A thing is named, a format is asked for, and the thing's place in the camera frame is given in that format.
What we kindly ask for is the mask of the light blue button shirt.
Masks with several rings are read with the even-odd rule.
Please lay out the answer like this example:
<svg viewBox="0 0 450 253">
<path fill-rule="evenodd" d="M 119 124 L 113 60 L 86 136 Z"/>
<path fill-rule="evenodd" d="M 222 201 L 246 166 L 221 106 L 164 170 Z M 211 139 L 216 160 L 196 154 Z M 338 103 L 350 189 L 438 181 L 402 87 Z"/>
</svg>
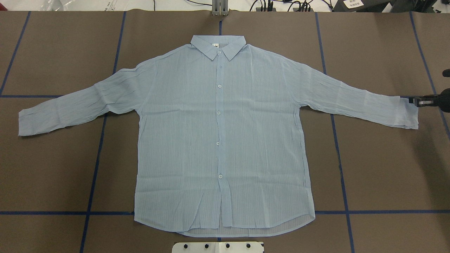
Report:
<svg viewBox="0 0 450 253">
<path fill-rule="evenodd" d="M 315 220 L 300 108 L 418 129 L 408 99 L 351 87 L 243 36 L 189 44 L 18 113 L 33 136 L 139 115 L 135 221 L 192 237 L 262 237 Z"/>
</svg>

